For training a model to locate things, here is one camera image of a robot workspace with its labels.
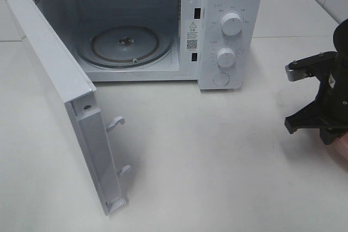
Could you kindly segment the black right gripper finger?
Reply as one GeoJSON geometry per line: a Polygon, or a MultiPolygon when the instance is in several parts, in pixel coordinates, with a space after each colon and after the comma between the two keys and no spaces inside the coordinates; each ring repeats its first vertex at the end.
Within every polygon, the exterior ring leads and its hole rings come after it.
{"type": "Polygon", "coordinates": [[[314,106],[306,106],[295,114],[285,118],[284,125],[290,134],[298,129],[316,129],[323,126],[323,121],[314,106]]]}
{"type": "Polygon", "coordinates": [[[320,138],[325,145],[330,145],[336,138],[344,134],[344,129],[320,128],[320,138]]]}

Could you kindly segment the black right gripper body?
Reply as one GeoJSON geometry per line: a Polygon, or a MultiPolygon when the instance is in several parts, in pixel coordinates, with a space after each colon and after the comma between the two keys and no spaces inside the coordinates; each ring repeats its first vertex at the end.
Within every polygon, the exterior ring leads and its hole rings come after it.
{"type": "Polygon", "coordinates": [[[295,60],[287,65],[290,69],[304,68],[309,77],[320,82],[314,106],[323,121],[320,128],[347,131],[347,62],[338,52],[329,51],[295,60]]]}

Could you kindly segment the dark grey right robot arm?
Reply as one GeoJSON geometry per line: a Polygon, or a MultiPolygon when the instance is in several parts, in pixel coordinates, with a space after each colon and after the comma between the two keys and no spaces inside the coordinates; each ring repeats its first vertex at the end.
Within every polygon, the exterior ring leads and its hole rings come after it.
{"type": "Polygon", "coordinates": [[[316,77],[320,82],[315,100],[285,118],[289,133],[318,129],[324,144],[347,134],[347,20],[334,31],[335,51],[323,52],[285,67],[289,81],[316,77]]]}

